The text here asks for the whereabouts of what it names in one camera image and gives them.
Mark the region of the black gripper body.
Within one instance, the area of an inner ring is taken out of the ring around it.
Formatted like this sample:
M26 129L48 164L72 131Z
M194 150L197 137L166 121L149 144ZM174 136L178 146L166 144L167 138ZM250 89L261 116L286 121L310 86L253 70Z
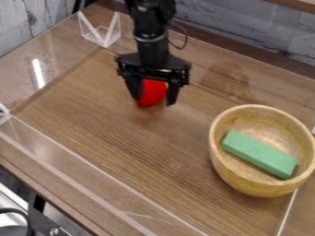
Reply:
M165 82L178 82L182 86L190 84L191 64L175 55L170 54L161 65L146 65L141 62L137 53L117 56L118 74L130 83L138 83L142 79L153 79Z

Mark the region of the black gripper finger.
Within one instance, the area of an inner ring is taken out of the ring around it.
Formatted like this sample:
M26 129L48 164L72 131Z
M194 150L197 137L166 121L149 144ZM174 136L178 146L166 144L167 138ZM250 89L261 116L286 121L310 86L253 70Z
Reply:
M133 98L139 100L143 95L143 79L141 77L125 77L125 82Z
M173 105L177 103L181 91L181 83L178 81L171 81L169 83L169 89L166 94L166 104Z

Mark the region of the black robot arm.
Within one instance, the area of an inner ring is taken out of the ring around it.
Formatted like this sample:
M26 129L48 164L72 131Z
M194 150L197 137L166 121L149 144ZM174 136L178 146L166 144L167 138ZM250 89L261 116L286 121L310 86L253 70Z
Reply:
M175 56L169 46L170 22L177 15L175 0L125 0L134 21L137 52L119 54L118 74L123 77L131 96L145 95L145 79L166 82L166 104L178 101L181 88L190 84L191 63Z

